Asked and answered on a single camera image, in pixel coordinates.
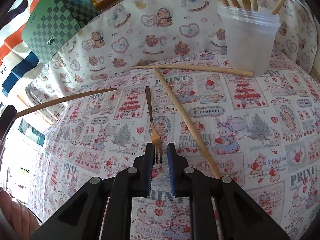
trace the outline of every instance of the green box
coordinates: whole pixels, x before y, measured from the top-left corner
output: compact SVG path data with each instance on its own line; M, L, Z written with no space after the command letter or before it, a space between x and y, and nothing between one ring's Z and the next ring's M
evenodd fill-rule
M100 11L92 0L40 0L21 38L46 64L53 55Z

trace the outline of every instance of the plastic cup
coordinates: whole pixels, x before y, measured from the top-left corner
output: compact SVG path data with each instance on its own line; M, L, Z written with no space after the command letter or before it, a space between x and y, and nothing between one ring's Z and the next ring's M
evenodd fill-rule
M218 6L218 14L226 33L230 65L263 75L280 27L279 15L272 15L264 8L257 12L230 6Z

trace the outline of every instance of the human hand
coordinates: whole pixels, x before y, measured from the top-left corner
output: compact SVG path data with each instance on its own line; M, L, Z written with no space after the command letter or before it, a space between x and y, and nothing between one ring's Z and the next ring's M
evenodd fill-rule
M0 208L22 240L29 240L40 227L36 217L20 201L12 199L6 191L0 191Z

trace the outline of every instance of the tablecloth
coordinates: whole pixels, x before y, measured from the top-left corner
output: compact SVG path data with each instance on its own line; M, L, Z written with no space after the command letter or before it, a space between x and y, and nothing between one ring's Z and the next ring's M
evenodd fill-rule
M279 0L258 0L272 9ZM93 19L44 66L27 89L34 104L60 98L134 65L225 47L217 0L125 0ZM317 47L313 19L287 0L275 48L309 70ZM45 115L57 119L67 103Z
M225 50L155 64L230 67ZM320 208L320 85L274 51L267 72L230 74L162 69L223 175L230 176L291 236L307 230ZM166 147L211 172L153 70L122 72L85 90L117 91L71 101L46 132L33 167L29 207L46 220L91 177L130 167L150 142L145 86L164 161L152 171L150 196L134 198L131 239L189 239L189 202L170 190Z

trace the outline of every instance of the golden fork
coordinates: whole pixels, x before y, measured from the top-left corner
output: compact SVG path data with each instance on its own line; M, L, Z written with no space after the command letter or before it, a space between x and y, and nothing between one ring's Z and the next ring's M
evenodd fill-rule
M151 93L150 93L149 86L146 86L146 99L147 99L148 111L149 111L149 116L150 116L151 143L153 144L153 164L155 164L155 155L156 155L156 163L158 164L159 155L160 155L160 163L162 163L161 138L160 138L160 135L156 131L155 125L153 124Z

